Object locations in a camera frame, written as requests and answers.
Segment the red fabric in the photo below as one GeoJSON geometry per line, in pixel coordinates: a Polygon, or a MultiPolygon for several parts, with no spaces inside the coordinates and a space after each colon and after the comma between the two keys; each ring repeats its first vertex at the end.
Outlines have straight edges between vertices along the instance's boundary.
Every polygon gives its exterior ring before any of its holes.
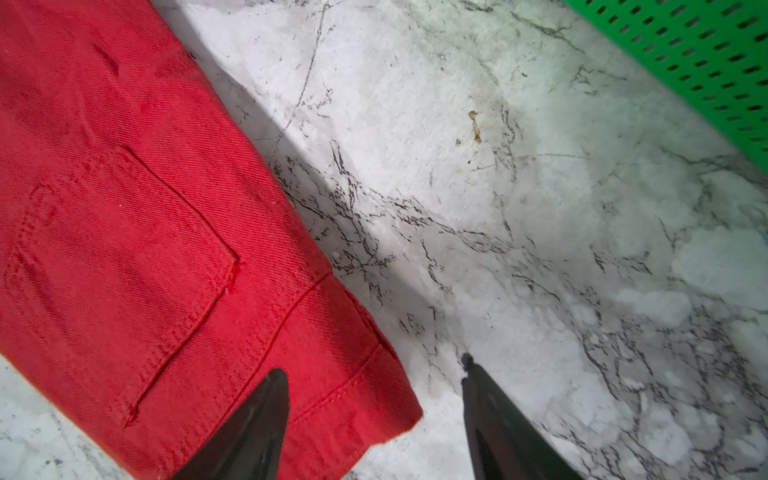
{"type": "Polygon", "coordinates": [[[0,158],[0,351],[132,475],[171,476],[273,367],[280,478],[339,478],[419,419],[148,2],[0,2],[0,158]]]}

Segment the gray marble vein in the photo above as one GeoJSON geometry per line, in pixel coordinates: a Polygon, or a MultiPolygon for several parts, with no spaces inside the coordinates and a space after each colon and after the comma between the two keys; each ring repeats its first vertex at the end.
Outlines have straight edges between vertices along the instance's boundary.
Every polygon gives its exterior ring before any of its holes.
{"type": "MultiPolygon", "coordinates": [[[[472,477],[466,351],[585,478],[765,478],[768,177],[569,7],[155,5],[425,409],[350,480],[472,477]]],[[[124,478],[4,376],[0,478],[124,478]]]]}

